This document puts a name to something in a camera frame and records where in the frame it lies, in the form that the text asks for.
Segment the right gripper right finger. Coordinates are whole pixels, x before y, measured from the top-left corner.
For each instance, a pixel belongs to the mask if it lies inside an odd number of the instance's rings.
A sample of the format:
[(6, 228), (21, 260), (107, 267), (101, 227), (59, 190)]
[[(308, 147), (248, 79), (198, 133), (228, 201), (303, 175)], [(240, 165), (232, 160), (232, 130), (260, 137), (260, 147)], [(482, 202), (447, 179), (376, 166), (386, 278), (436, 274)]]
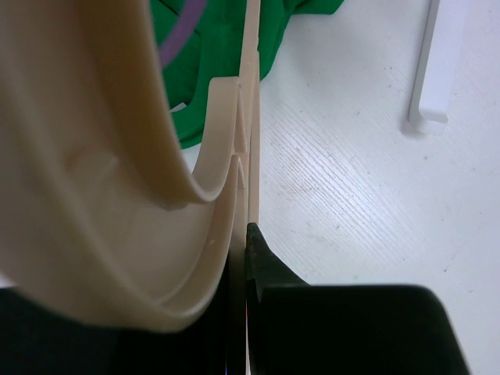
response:
[(247, 227), (254, 374), (467, 374), (445, 307), (418, 285), (311, 285)]

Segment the beige plastic hanger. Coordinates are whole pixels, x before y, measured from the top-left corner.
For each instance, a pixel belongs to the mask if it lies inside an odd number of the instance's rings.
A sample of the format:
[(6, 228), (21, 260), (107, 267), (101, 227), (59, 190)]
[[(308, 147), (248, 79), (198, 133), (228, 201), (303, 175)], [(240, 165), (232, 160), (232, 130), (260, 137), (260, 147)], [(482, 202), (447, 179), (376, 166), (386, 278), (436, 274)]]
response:
[(194, 167), (180, 149), (146, 1), (1, 4), (1, 271), (104, 327), (179, 331), (230, 281), (245, 323), (259, 213), (260, 4), (235, 77), (209, 84)]

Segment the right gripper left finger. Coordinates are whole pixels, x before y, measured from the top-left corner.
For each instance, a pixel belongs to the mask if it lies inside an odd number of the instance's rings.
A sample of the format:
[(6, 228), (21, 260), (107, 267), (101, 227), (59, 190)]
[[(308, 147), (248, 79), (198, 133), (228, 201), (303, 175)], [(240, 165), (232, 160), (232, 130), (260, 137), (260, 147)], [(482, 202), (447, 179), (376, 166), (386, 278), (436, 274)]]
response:
[(209, 307), (177, 333), (101, 328), (58, 316), (1, 289), (3, 374), (224, 374), (230, 291), (244, 265), (227, 262)]

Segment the green t shirt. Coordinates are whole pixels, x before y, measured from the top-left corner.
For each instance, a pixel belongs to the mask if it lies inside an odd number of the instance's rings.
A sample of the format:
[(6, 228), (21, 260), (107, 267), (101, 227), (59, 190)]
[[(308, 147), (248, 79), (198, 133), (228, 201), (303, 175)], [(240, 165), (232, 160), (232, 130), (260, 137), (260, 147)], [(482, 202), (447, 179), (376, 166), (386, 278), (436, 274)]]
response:
[[(162, 70), (182, 148), (202, 141), (209, 82), (239, 73), (246, 13), (245, 1), (210, 1), (200, 23), (179, 55)], [(290, 18), (298, 14), (332, 15), (339, 1), (262, 1), (259, 15), (260, 76), (271, 70)]]

